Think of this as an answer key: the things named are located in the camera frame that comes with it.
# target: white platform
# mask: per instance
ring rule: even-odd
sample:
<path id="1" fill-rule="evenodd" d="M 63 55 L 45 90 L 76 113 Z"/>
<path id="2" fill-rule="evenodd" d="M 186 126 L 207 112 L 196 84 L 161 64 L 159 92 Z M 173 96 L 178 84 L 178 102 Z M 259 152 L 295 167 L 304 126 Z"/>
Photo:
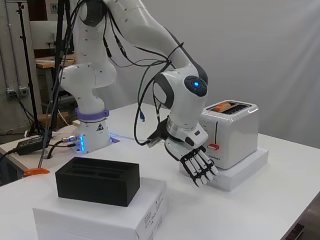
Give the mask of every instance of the white platform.
<path id="1" fill-rule="evenodd" d="M 208 185 L 230 192 L 265 166 L 268 163 L 268 155 L 268 150 L 258 148 L 232 168 L 218 169 L 219 175 Z M 189 177 L 182 164 L 179 165 L 179 171 Z"/>
<path id="2" fill-rule="evenodd" d="M 51 198 L 33 209 L 38 240 L 149 240 L 167 211 L 166 183 L 142 178 L 128 207 Z"/>

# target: orange object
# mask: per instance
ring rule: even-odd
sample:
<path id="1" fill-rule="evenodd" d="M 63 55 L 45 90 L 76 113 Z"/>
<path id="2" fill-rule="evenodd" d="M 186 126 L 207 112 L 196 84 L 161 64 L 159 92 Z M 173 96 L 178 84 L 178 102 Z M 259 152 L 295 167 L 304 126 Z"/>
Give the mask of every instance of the orange object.
<path id="1" fill-rule="evenodd" d="M 220 103 L 217 106 L 215 106 L 214 111 L 215 112 L 223 112 L 231 107 L 231 104 L 228 102 Z"/>
<path id="2" fill-rule="evenodd" d="M 40 174 L 48 174 L 50 171 L 45 168 L 31 168 L 24 171 L 24 176 L 33 176 L 33 175 L 40 175 Z"/>

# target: white toaster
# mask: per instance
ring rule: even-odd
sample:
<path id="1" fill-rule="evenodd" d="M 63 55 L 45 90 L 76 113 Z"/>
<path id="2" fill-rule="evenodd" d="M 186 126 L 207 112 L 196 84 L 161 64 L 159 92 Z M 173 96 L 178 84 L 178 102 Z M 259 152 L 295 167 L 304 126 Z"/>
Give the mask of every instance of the white toaster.
<path id="1" fill-rule="evenodd" d="M 206 154 L 221 169 L 229 169 L 258 146 L 259 108 L 255 104 L 226 100 L 206 107 L 200 124 L 209 135 Z"/>

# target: purple ring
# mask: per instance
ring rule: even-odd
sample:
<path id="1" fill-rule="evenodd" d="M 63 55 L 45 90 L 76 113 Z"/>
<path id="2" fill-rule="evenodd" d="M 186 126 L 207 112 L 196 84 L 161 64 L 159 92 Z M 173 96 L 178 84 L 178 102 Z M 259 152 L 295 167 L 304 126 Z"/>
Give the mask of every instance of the purple ring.
<path id="1" fill-rule="evenodd" d="M 106 118 L 109 116 L 109 110 L 107 109 L 98 113 L 85 114 L 85 113 L 81 113 L 79 111 L 79 108 L 76 108 L 76 113 L 77 113 L 77 116 L 79 117 L 79 120 L 82 120 L 82 121 L 95 121 L 95 120 Z"/>

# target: table surface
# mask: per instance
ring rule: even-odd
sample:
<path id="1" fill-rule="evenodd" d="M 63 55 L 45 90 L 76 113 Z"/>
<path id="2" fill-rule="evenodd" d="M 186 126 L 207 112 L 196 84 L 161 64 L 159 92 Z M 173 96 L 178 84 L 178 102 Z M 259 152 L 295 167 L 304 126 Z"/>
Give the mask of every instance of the table surface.
<path id="1" fill-rule="evenodd" d="M 136 105 L 130 105 L 111 111 L 107 124 L 121 142 L 87 156 L 139 163 L 142 177 L 168 183 L 169 210 L 155 240 L 281 239 L 319 193 L 320 150 L 265 135 L 259 135 L 259 146 L 270 150 L 266 167 L 230 193 L 197 188 L 178 172 L 178 163 L 168 156 L 163 143 L 149 149 L 131 139 L 135 110 Z M 138 126 L 141 139 L 156 126 L 153 107 L 144 105 L 143 111 L 146 122 Z M 57 153 L 52 162 L 58 165 L 50 169 L 51 174 L 0 188 L 4 239 L 37 239 L 32 207 L 57 197 L 54 171 L 69 159 L 69 150 Z"/>
<path id="2" fill-rule="evenodd" d="M 66 62 L 64 64 L 65 67 L 75 64 L 76 59 L 73 54 L 67 55 Z M 54 68 L 55 65 L 54 57 L 43 57 L 43 58 L 36 58 L 36 67 L 40 69 L 48 69 Z"/>

